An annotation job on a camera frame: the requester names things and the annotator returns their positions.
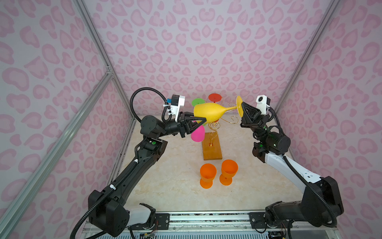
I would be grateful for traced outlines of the yellow wine glass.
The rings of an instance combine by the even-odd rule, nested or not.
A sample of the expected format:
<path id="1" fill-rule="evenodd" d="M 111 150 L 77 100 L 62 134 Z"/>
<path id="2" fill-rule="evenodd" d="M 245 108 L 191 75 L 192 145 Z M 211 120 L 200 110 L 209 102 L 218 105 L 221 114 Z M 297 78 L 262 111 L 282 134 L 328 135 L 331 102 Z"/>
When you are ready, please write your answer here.
<path id="1" fill-rule="evenodd" d="M 236 110 L 240 117 L 243 117 L 244 111 L 242 107 L 243 100 L 240 96 L 236 98 L 236 106 L 224 107 L 217 103 L 203 103 L 194 107 L 194 116 L 205 118 L 206 123 L 211 123 L 219 120 L 226 112 Z"/>

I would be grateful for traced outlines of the orange back wine glass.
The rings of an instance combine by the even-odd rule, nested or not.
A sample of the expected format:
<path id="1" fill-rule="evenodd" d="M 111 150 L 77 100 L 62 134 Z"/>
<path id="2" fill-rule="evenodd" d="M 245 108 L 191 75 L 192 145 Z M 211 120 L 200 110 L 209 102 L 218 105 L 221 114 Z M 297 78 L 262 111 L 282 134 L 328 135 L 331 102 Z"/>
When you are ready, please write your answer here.
<path id="1" fill-rule="evenodd" d="M 209 189 L 213 185 L 213 180 L 217 174 L 217 169 L 214 165 L 207 163 L 200 168 L 200 185 L 204 189 Z"/>

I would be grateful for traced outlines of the orange wine glass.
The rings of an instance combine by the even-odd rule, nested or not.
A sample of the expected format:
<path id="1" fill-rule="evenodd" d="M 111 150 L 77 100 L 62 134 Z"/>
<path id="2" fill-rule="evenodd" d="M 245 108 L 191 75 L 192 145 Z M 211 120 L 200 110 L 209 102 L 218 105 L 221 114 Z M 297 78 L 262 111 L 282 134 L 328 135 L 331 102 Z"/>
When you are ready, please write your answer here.
<path id="1" fill-rule="evenodd" d="M 219 180 L 222 185 L 229 186 L 232 183 L 232 178 L 236 175 L 238 171 L 238 164 L 231 160 L 225 160 L 221 165 L 221 175 Z"/>
<path id="2" fill-rule="evenodd" d="M 217 169 L 214 165 L 207 163 L 200 168 L 200 185 L 204 189 L 209 189 L 213 185 L 213 180 L 217 174 Z"/>

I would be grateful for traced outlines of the orange front wine glass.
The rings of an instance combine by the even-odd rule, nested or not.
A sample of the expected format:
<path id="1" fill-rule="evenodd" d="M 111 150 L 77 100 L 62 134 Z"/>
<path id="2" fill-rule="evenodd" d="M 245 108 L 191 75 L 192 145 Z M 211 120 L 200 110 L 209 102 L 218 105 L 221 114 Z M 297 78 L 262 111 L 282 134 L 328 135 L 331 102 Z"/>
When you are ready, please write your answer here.
<path id="1" fill-rule="evenodd" d="M 222 185 L 229 186 L 232 183 L 232 178 L 236 175 L 238 171 L 238 164 L 231 160 L 225 160 L 221 165 L 221 175 L 219 180 Z"/>

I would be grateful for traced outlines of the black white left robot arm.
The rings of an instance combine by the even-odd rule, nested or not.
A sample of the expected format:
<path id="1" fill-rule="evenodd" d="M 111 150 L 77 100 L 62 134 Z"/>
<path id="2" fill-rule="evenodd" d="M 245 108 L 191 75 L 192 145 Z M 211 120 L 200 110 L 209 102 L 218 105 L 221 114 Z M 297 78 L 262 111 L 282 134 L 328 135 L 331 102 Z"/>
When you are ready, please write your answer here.
<path id="1" fill-rule="evenodd" d="M 88 220 L 104 234 L 119 236 L 125 228 L 143 225 L 151 228 L 155 221 L 155 209 L 147 204 L 139 204 L 137 209 L 127 210 L 124 205 L 143 175 L 164 154 L 167 141 L 161 137 L 180 134 L 185 137 L 204 123 L 206 118 L 195 117 L 192 113 L 181 112 L 177 120 L 163 122 L 155 116 L 145 116 L 141 122 L 142 141 L 134 148 L 135 156 L 128 166 L 102 191 L 94 190 L 88 197 L 88 211 L 80 218 L 70 234 L 74 239 L 81 225 Z"/>

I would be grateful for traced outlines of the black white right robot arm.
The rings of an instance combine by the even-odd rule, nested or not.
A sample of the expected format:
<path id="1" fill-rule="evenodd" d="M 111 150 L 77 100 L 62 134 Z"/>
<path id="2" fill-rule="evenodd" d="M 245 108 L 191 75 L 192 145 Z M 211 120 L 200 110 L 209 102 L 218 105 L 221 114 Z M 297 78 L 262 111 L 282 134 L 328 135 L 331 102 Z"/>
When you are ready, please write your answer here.
<path id="1" fill-rule="evenodd" d="M 308 222 L 314 227 L 337 227 L 338 216 L 344 212 L 337 181 L 320 176 L 286 156 L 290 138 L 277 125 L 267 126 L 275 111 L 267 114 L 245 102 L 238 102 L 242 128 L 249 128 L 256 140 L 252 154 L 290 180 L 302 193 L 300 201 L 278 201 L 268 205 L 264 224 L 274 228 L 287 222 L 290 232 L 294 222 Z"/>

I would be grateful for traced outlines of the pink wine glass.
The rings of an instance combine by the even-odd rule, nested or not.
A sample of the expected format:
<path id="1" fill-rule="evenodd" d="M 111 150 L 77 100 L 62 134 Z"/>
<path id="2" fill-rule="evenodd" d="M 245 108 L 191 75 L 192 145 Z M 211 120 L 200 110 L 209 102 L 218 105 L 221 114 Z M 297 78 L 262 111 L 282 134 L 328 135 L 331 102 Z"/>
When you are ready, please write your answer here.
<path id="1" fill-rule="evenodd" d="M 200 126 L 192 132 L 191 138 L 195 142 L 202 142 L 205 139 L 205 134 L 206 132 L 204 126 Z"/>

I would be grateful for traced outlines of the green wine glass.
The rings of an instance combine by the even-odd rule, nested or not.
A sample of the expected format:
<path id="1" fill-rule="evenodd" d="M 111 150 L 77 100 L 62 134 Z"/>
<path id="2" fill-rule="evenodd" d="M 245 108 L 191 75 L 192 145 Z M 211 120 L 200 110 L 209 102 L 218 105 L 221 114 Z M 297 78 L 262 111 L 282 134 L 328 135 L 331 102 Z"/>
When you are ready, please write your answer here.
<path id="1" fill-rule="evenodd" d="M 192 100 L 192 106 L 195 107 L 197 105 L 200 105 L 200 104 L 205 104 L 206 101 L 204 99 L 201 99 L 201 98 L 196 98 L 194 100 Z"/>

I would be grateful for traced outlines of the red wine glass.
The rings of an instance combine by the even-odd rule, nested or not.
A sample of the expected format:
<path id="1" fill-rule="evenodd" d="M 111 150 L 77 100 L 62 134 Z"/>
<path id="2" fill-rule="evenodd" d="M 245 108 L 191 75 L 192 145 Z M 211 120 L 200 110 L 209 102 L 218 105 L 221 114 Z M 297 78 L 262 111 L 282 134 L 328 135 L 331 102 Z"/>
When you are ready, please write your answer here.
<path id="1" fill-rule="evenodd" d="M 218 103 L 222 100 L 222 96 L 217 93 L 212 93 L 209 95 L 208 99 L 213 103 Z"/>

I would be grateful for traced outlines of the aluminium frame left post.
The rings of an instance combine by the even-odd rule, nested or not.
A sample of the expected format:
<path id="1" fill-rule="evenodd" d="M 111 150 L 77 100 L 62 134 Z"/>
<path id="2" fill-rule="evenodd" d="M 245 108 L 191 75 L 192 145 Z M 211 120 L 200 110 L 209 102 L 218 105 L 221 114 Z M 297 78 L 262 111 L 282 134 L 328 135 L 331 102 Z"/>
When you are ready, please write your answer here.
<path id="1" fill-rule="evenodd" d="M 77 9 L 79 15 L 81 16 L 81 18 L 84 22 L 85 29 L 90 34 L 92 42 L 94 43 L 94 45 L 95 45 L 95 47 L 99 53 L 99 56 L 100 56 L 101 60 L 103 61 L 104 66 L 107 69 L 107 73 L 109 73 L 109 75 L 111 75 L 112 81 L 117 88 L 117 92 L 119 93 L 123 104 L 125 105 L 126 109 L 128 110 L 128 113 L 130 114 L 130 116 L 133 119 L 135 119 L 135 117 L 133 116 L 131 109 L 130 109 L 129 98 L 128 98 L 126 92 L 124 91 L 124 89 L 122 87 L 122 83 L 121 83 L 119 77 L 117 76 L 117 73 L 114 69 L 114 66 L 113 66 L 113 64 L 112 64 L 112 62 L 111 62 L 111 60 L 110 60 L 110 58 L 106 52 L 106 48 L 105 48 L 105 46 L 104 46 L 104 44 L 100 38 L 100 35 L 96 29 L 94 21 L 92 20 L 92 17 L 88 11 L 88 8 L 86 6 L 85 1 L 74 0 L 72 2 L 76 6 L 76 9 Z"/>

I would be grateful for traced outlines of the aluminium frame post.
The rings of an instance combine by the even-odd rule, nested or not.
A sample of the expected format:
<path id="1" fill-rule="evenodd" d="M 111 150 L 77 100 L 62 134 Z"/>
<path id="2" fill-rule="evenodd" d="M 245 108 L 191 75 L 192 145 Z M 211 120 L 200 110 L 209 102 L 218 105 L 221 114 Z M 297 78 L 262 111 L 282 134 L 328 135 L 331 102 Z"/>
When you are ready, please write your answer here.
<path id="1" fill-rule="evenodd" d="M 279 100 L 279 102 L 275 108 L 275 112 L 277 114 L 280 113 L 281 108 L 282 108 L 283 104 L 285 103 L 285 101 L 288 97 L 288 94 L 291 92 L 292 87 L 294 86 L 294 84 L 298 80 L 298 78 L 302 72 L 303 67 L 307 64 L 307 62 L 309 61 L 309 58 L 313 55 L 315 49 L 317 48 L 318 44 L 320 43 L 320 39 L 324 35 L 325 31 L 328 29 L 330 23 L 332 22 L 332 19 L 334 18 L 336 12 L 338 11 L 339 7 L 341 6 L 341 3 L 342 3 L 342 1 L 340 1 L 340 0 L 332 0 L 329 2 L 328 8 L 324 12 L 323 17 L 321 18 L 315 32 L 313 33 L 311 39 L 309 40 L 308 45 L 307 45 L 305 51 L 303 52 L 303 54 L 300 58 L 300 61 L 296 65 L 296 68 L 295 68 L 293 74 L 291 75 L 291 77 L 290 77 L 290 79 L 286 85 L 286 88 L 280 97 L 280 100 Z"/>
<path id="2" fill-rule="evenodd" d="M 94 43 L 94 45 L 95 45 L 95 47 L 99 53 L 99 56 L 100 56 L 101 60 L 103 61 L 104 66 L 107 69 L 107 73 L 109 73 L 109 75 L 111 75 L 112 81 L 117 88 L 117 92 L 119 93 L 123 104 L 125 105 L 126 109 L 128 110 L 128 113 L 130 114 L 130 116 L 133 119 L 135 119 L 135 117 L 133 116 L 131 109 L 130 109 L 129 98 L 128 98 L 126 92 L 124 91 L 124 89 L 122 87 L 122 83 L 121 83 L 119 77 L 117 76 L 117 73 L 114 69 L 114 66 L 113 66 L 113 64 L 112 64 L 112 62 L 111 62 L 111 60 L 110 60 L 110 58 L 106 52 L 106 48 L 105 48 L 105 46 L 104 46 L 104 44 L 100 38 L 100 35 L 96 29 L 94 21 L 92 20 L 92 17 L 88 11 L 88 8 L 86 6 L 85 1 L 74 0 L 72 2 L 76 6 L 76 9 L 77 9 L 79 15 L 81 16 L 81 18 L 84 22 L 85 29 L 90 34 L 92 42 Z"/>

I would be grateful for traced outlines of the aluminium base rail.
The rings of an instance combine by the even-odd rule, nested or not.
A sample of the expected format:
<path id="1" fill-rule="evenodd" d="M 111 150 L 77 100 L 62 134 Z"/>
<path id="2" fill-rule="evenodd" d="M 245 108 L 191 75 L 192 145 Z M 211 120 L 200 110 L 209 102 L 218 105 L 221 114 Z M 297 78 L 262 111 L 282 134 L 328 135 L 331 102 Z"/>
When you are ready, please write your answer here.
<path id="1" fill-rule="evenodd" d="M 119 239 L 339 239 L 336 228 L 308 222 L 267 226 L 264 211 L 158 212 L 152 227 L 123 227 Z"/>

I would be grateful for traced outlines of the aluminium frame right post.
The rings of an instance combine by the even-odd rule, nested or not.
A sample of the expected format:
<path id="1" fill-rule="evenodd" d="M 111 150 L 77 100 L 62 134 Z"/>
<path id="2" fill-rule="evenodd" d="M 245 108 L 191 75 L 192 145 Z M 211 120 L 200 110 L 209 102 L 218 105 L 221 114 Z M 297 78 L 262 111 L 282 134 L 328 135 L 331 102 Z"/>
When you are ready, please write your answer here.
<path id="1" fill-rule="evenodd" d="M 313 55 L 315 49 L 317 48 L 318 44 L 320 43 L 320 39 L 324 35 L 325 31 L 328 29 L 330 23 L 332 22 L 332 19 L 334 18 L 336 12 L 338 11 L 339 7 L 341 6 L 341 3 L 342 3 L 342 1 L 340 1 L 340 0 L 332 0 L 329 2 L 328 8 L 324 12 L 323 17 L 321 18 L 315 32 L 313 33 L 311 39 L 309 40 L 308 45 L 307 45 L 305 51 L 303 52 L 303 54 L 300 58 L 300 61 L 296 65 L 296 68 L 295 68 L 293 74 L 291 75 L 291 77 L 290 77 L 290 79 L 286 85 L 286 88 L 280 97 L 280 100 L 279 100 L 279 102 L 275 108 L 275 112 L 277 114 L 280 113 L 281 108 L 282 108 L 283 104 L 285 103 L 285 101 L 288 97 L 288 94 L 291 92 L 292 87 L 294 86 L 294 84 L 298 80 L 298 78 L 302 72 L 303 67 L 307 64 L 307 62 L 309 61 L 309 58 Z"/>

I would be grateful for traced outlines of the aluminium frame left strut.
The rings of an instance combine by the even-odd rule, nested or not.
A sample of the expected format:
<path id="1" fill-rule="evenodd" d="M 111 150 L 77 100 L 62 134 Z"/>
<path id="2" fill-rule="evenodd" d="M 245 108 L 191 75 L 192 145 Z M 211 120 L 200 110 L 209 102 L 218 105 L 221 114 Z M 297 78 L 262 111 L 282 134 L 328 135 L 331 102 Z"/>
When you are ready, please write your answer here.
<path id="1" fill-rule="evenodd" d="M 58 160 L 62 157 L 76 133 L 85 122 L 94 105 L 113 78 L 112 73 L 106 73 L 93 92 L 85 100 L 79 111 L 67 125 L 59 139 L 53 144 L 36 171 L 31 175 L 20 193 L 13 200 L 1 219 L 1 238 L 7 239 L 23 217 L 29 205 L 52 172 Z"/>

